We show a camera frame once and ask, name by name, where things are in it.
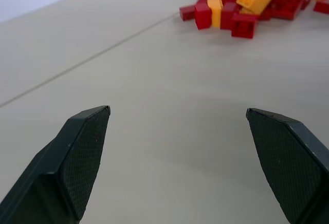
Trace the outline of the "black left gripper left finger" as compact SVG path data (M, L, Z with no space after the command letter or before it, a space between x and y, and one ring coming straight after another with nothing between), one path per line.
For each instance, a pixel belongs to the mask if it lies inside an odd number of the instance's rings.
M80 223L97 178L110 107L70 117L1 202L1 223Z

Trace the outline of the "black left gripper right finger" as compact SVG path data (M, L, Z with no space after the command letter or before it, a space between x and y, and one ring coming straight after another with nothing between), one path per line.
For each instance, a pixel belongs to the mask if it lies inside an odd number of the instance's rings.
M289 223L328 223L328 148L300 121L246 112L266 180Z

